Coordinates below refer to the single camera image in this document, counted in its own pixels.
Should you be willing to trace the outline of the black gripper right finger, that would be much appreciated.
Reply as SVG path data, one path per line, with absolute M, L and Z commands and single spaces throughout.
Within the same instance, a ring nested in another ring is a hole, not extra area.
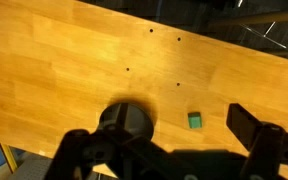
M 285 130 L 262 123 L 240 104 L 230 104 L 227 127 L 249 152 L 242 167 L 242 180 L 277 180 Z

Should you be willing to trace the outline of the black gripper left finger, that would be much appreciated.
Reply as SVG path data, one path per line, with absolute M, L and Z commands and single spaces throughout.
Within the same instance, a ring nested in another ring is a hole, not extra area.
M 94 166 L 106 164 L 119 178 L 128 180 L 123 142 L 128 132 L 104 128 L 90 134 L 85 129 L 67 132 L 60 142 L 44 180 L 86 180 Z

